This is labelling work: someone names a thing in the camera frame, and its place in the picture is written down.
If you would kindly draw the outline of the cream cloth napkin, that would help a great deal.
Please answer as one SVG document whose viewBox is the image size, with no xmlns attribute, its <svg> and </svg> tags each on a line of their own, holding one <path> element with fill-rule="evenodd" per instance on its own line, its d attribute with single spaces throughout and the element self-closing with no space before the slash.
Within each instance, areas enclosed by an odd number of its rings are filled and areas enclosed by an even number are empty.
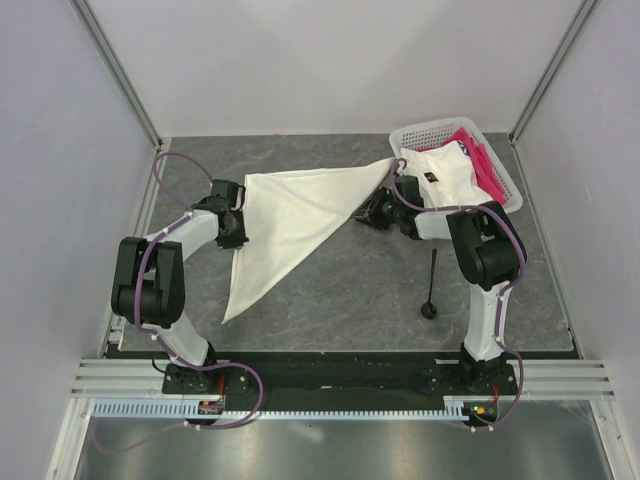
<svg viewBox="0 0 640 480">
<path fill-rule="evenodd" d="M 249 238 L 234 253 L 223 321 L 242 314 L 333 235 L 387 176 L 390 158 L 369 165 L 245 177 Z"/>
</svg>

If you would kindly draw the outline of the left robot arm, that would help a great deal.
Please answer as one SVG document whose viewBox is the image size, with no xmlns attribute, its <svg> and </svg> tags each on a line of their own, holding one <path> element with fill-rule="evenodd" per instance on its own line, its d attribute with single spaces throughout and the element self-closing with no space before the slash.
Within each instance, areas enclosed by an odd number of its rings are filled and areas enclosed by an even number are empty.
<svg viewBox="0 0 640 480">
<path fill-rule="evenodd" d="M 118 247 L 111 309 L 158 342 L 172 363 L 186 368 L 185 382 L 208 393 L 219 382 L 216 352 L 184 312 L 184 263 L 207 244 L 242 248 L 246 187 L 215 180 L 211 192 L 177 221 L 146 237 L 126 237 Z"/>
</svg>

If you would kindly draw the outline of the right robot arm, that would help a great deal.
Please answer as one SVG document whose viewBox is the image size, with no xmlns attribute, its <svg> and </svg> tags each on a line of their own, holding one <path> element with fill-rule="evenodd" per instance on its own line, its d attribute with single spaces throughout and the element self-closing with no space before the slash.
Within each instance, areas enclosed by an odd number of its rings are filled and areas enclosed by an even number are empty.
<svg viewBox="0 0 640 480">
<path fill-rule="evenodd" d="M 354 212 L 354 220 L 377 230 L 395 225 L 413 240 L 452 242 L 458 268 L 470 286 L 468 330 L 462 353 L 470 361 L 458 368 L 467 392 L 483 392 L 494 381 L 489 361 L 505 351 L 507 302 L 526 266 L 526 250 L 502 205 L 494 200 L 474 206 L 428 209 L 414 176 L 380 187 Z"/>
</svg>

